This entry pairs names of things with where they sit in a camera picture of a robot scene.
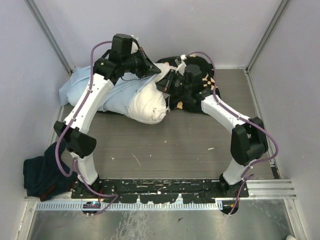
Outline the white pillow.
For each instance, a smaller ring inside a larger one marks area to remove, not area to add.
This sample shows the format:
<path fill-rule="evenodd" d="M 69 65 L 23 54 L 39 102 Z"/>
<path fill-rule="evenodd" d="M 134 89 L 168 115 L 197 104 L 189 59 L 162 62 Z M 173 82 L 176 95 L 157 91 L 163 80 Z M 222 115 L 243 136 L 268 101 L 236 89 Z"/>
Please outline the white pillow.
<path fill-rule="evenodd" d="M 131 100 L 126 110 L 126 116 L 137 122 L 155 125 L 160 123 L 167 114 L 168 107 L 165 97 L 157 89 L 156 84 L 163 80 L 171 70 L 176 70 L 168 62 L 157 63 L 156 66 L 161 70 L 151 77 L 146 78 L 146 83 L 142 86 Z"/>

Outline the light blue pillowcase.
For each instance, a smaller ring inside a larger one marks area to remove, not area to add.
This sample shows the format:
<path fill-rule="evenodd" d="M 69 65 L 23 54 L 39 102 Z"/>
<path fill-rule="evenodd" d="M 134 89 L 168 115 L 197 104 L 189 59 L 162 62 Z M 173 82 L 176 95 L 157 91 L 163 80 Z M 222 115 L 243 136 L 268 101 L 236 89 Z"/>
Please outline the light blue pillowcase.
<path fill-rule="evenodd" d="M 145 79 L 138 80 L 132 73 L 126 73 L 115 84 L 105 80 L 103 76 L 95 74 L 93 83 L 90 67 L 77 69 L 69 80 L 59 89 L 58 94 L 62 106 L 70 104 L 78 108 L 85 96 L 88 98 L 81 108 L 82 113 L 89 111 L 89 107 L 101 112 L 114 112 L 126 116 L 127 108 L 142 86 Z"/>

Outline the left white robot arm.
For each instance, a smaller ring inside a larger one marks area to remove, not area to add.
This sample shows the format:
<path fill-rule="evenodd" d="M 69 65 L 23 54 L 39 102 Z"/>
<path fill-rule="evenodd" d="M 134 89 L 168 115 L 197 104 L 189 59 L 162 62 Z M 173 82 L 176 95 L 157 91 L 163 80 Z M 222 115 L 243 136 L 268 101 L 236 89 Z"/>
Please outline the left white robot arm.
<path fill-rule="evenodd" d="M 56 121 L 53 126 L 58 135 L 55 147 L 57 166 L 65 177 L 77 172 L 82 192 L 88 198 L 101 196 L 100 179 L 93 158 L 97 140 L 89 136 L 88 131 L 102 100 L 125 73 L 134 74 L 138 79 L 161 73 L 131 35 L 117 33 L 110 44 L 111 48 L 98 60 L 90 60 L 89 83 L 72 112 L 64 121 Z M 61 164 L 61 143 L 65 144 L 73 157 L 69 172 L 65 172 Z"/>

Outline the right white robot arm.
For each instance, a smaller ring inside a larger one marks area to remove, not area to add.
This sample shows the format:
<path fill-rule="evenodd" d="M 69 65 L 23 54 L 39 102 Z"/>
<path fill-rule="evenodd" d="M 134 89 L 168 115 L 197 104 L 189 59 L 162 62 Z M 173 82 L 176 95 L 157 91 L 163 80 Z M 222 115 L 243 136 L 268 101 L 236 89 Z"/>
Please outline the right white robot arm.
<path fill-rule="evenodd" d="M 156 87 L 169 96 L 170 108 L 209 115 L 230 133 L 232 159 L 219 177 L 218 189 L 231 197 L 244 181 L 246 168 L 269 149 L 263 121 L 242 115 L 222 101 L 213 73 L 203 74 L 196 64 L 187 65 L 183 73 L 171 69 Z"/>

